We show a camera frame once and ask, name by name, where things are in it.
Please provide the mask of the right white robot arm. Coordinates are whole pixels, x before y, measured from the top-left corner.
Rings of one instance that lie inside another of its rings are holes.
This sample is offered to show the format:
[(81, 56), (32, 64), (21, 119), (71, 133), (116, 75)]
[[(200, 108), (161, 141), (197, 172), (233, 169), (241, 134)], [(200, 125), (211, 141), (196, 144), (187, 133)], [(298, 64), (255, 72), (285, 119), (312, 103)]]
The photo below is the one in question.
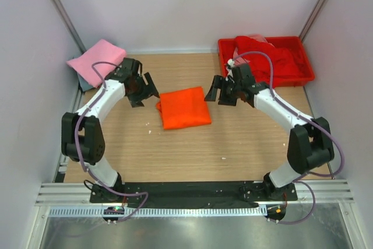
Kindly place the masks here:
[(232, 67), (227, 77), (214, 76), (205, 96), (205, 101), (217, 101), (224, 106), (235, 106), (237, 100), (265, 113), (288, 133), (285, 162), (263, 177), (262, 191), (267, 199), (279, 199), (294, 180), (334, 159), (328, 121), (302, 115), (268, 83), (257, 82), (249, 65)]

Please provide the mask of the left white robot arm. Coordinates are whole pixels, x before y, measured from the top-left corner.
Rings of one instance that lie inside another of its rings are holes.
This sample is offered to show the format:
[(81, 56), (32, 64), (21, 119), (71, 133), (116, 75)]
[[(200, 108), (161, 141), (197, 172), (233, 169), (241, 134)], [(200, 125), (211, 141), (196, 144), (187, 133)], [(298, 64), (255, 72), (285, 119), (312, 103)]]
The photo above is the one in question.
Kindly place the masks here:
[(159, 97), (150, 73), (143, 72), (143, 64), (133, 58), (124, 58), (113, 70), (103, 76), (97, 69), (102, 62), (92, 64), (101, 87), (96, 94), (74, 113), (62, 116), (61, 150), (72, 161), (80, 163), (110, 202), (118, 202), (124, 193), (122, 178), (105, 157), (105, 140), (101, 123), (114, 106), (127, 98), (131, 107), (143, 107), (143, 101)]

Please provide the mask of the orange t-shirt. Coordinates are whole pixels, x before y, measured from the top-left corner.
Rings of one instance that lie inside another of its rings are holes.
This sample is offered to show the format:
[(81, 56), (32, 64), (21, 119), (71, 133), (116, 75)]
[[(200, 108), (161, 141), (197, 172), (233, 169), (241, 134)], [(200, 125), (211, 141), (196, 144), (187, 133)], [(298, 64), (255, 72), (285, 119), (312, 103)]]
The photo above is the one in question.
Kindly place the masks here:
[(198, 127), (212, 123), (201, 86), (161, 93), (156, 108), (165, 130)]

